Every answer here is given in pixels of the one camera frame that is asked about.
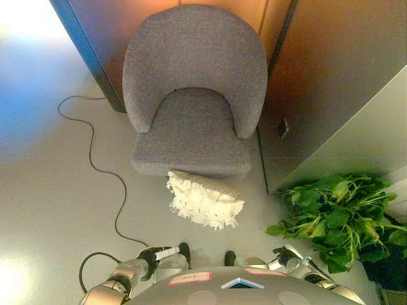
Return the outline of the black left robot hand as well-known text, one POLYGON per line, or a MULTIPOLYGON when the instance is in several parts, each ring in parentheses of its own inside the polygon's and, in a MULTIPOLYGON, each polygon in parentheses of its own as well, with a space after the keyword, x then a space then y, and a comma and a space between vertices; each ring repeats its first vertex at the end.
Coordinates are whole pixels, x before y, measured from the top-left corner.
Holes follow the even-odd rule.
POLYGON ((137 258, 145 260, 148 268, 154 271, 160 260, 178 254, 179 252, 179 247, 150 247, 141 251, 137 258))

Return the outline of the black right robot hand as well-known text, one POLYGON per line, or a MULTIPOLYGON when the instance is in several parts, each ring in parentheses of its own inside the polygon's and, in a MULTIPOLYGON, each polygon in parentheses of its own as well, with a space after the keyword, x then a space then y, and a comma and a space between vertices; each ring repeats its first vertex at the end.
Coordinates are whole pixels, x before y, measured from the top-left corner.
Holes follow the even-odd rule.
POLYGON ((277 262, 284 266, 289 274, 294 273, 303 262, 303 256, 290 244, 274 248, 273 253, 277 256, 277 262))

